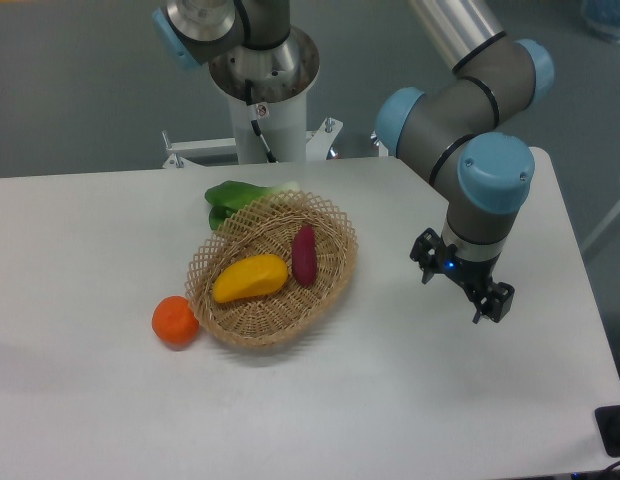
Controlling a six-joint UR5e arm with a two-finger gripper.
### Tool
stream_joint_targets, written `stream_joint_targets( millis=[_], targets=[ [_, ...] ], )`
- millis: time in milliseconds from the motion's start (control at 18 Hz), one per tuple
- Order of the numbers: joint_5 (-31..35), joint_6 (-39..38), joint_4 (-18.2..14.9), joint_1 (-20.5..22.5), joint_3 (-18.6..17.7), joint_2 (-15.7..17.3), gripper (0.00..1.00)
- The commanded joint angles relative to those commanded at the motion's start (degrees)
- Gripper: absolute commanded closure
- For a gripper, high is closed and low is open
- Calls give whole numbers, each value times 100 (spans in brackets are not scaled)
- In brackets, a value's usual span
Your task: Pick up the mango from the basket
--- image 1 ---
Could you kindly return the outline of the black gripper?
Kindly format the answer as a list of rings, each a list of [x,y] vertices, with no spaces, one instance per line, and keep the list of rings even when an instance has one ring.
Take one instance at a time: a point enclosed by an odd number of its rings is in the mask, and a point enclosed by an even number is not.
[[[481,261],[461,258],[454,244],[447,245],[433,229],[427,228],[415,239],[410,259],[418,264],[423,284],[442,274],[464,290],[475,307],[474,324],[484,318],[499,323],[509,313],[514,287],[492,280],[499,255]]]

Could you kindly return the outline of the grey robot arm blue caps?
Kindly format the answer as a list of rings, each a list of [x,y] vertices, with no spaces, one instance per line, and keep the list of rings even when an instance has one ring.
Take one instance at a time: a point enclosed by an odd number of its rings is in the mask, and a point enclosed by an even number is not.
[[[374,130],[448,203],[440,232],[427,230],[410,256],[425,279],[442,274],[462,288],[477,318],[501,320],[512,286],[492,272],[528,197],[534,157],[499,125],[541,99],[554,81],[547,50],[514,40],[482,1],[415,1],[412,9],[454,74],[428,95],[403,88],[380,108]],[[319,70],[313,40],[290,20],[286,1],[168,1],[152,16],[186,68],[207,66],[232,107],[243,163],[302,161],[303,103]]]

